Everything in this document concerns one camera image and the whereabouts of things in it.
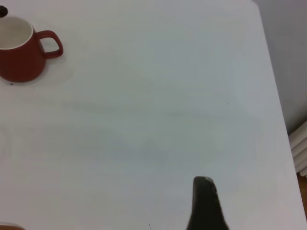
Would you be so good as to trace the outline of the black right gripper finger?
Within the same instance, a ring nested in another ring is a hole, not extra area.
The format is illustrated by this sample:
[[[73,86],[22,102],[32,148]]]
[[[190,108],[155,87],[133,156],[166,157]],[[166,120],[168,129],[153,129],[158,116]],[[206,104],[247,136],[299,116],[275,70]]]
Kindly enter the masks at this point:
[[[192,209],[188,230],[229,230],[224,219],[216,186],[209,177],[193,180]]]

